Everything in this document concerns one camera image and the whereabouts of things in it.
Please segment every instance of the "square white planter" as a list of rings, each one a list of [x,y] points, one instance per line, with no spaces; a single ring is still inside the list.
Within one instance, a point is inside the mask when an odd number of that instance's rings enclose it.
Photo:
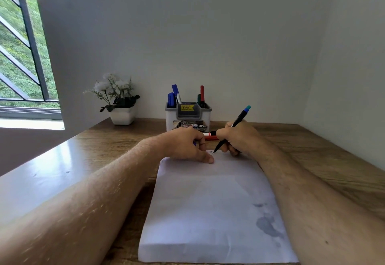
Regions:
[[[115,108],[110,112],[110,117],[115,125],[130,125],[136,115],[136,107]]]

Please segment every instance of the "tree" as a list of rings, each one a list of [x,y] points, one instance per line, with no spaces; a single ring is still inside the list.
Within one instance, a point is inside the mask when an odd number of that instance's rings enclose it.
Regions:
[[[26,0],[33,24],[34,36],[39,49],[44,76],[48,92],[51,98],[57,99],[55,81],[52,74],[51,63],[49,60],[46,40],[40,19],[37,0]],[[24,38],[27,38],[25,25],[21,9],[11,0],[0,0],[0,16],[5,19],[13,28],[15,28]],[[0,45],[4,47],[11,55],[19,60],[26,68],[36,75],[35,65],[31,51],[19,39],[0,24]],[[17,87],[24,91],[31,98],[42,98],[40,87],[27,77],[20,69],[13,65],[5,56],[0,53],[0,72],[10,79]],[[0,81],[0,97],[19,98],[19,96],[3,82]],[[18,107],[50,107],[59,108],[58,103],[46,102],[11,102],[0,101],[0,106],[18,106]]]

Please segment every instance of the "person's right hand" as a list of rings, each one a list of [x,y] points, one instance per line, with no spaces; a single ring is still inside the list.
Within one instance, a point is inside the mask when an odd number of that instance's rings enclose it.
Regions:
[[[216,131],[218,139],[228,141],[228,143],[221,146],[221,151],[230,151],[232,155],[238,155],[238,151],[241,151],[249,155],[253,141],[260,139],[261,135],[245,120],[235,127],[231,127],[232,124],[233,122],[227,122],[224,128]]]

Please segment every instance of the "window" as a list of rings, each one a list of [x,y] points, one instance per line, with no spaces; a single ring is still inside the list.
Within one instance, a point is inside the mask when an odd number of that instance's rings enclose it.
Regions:
[[[61,119],[36,0],[0,0],[0,117]]]

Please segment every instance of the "sheet of paper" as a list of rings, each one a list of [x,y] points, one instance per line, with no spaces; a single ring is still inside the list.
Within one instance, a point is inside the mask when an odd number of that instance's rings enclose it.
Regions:
[[[212,165],[161,161],[139,243],[139,260],[298,262],[258,164],[229,153],[213,156]]]

